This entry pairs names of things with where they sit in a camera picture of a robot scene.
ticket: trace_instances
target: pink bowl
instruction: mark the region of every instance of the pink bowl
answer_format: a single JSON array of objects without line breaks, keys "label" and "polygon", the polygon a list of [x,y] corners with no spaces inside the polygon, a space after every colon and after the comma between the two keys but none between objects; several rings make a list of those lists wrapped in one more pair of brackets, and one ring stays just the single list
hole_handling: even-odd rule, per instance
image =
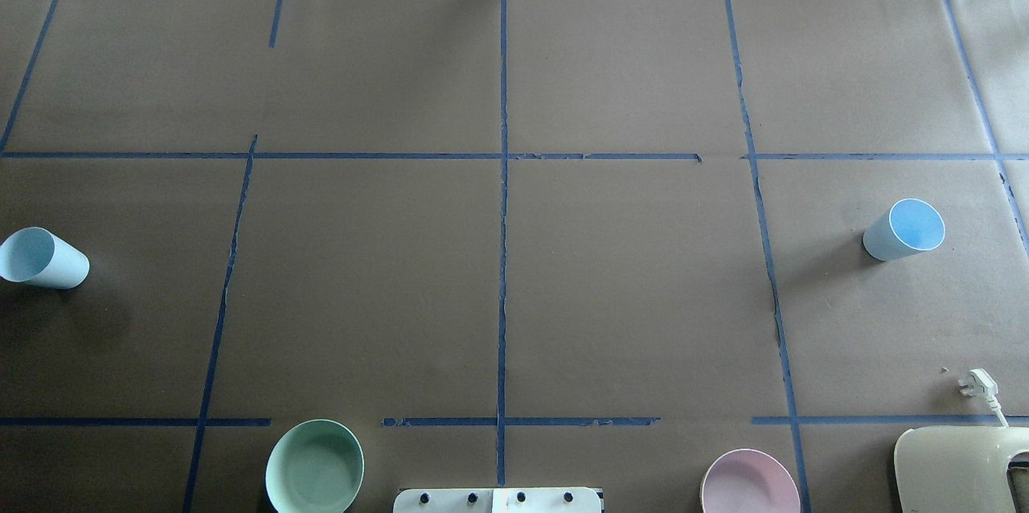
[{"label": "pink bowl", "polygon": [[793,477],[771,455],[737,449],[719,456],[701,483],[704,513],[799,513]]}]

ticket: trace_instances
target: white mounting plate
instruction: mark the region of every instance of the white mounting plate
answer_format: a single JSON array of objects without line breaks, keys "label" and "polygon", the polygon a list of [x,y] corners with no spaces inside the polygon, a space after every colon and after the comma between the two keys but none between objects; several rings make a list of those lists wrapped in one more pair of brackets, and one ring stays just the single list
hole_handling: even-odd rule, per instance
[{"label": "white mounting plate", "polygon": [[[565,501],[565,493],[572,500]],[[475,503],[468,496],[475,493]],[[525,501],[519,501],[519,493]],[[422,503],[422,494],[429,497]],[[393,513],[602,513],[604,502],[588,487],[405,489],[396,496]]]}]

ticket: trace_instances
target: green bowl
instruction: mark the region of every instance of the green bowl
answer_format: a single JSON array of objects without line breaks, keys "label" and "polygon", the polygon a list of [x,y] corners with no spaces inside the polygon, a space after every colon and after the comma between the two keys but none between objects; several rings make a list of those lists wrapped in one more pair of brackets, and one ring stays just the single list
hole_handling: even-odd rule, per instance
[{"label": "green bowl", "polygon": [[264,470],[268,497],[279,513],[342,513],[363,478],[357,437],[326,418],[290,429],[272,449]]}]

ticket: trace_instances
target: white power cord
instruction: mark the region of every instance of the white power cord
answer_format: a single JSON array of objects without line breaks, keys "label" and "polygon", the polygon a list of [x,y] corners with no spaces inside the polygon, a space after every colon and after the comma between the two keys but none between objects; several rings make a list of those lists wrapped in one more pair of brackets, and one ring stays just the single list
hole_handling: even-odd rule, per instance
[{"label": "white power cord", "polygon": [[1000,403],[997,401],[997,382],[993,380],[988,371],[983,369],[971,369],[969,378],[959,378],[961,393],[966,397],[983,397],[990,410],[1000,419],[1000,426],[1007,426],[1007,418],[1004,418],[1003,411],[1000,410]]}]

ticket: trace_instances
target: plastic cup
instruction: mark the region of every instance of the plastic cup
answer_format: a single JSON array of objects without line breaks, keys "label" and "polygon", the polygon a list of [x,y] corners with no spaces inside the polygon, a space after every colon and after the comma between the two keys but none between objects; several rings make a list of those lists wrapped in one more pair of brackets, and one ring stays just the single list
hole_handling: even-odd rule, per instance
[{"label": "plastic cup", "polygon": [[272,449],[264,470],[268,498],[279,513],[342,513],[363,479],[357,437],[326,418],[290,429]]},{"label": "plastic cup", "polygon": [[0,245],[0,276],[10,283],[66,290],[88,272],[86,256],[41,227],[14,231]]},{"label": "plastic cup", "polygon": [[719,456],[701,482],[704,513],[800,513],[789,471],[772,455],[737,449]]},{"label": "plastic cup", "polygon": [[925,201],[906,198],[873,223],[861,243],[876,260],[889,261],[937,249],[945,234],[939,212]]}]

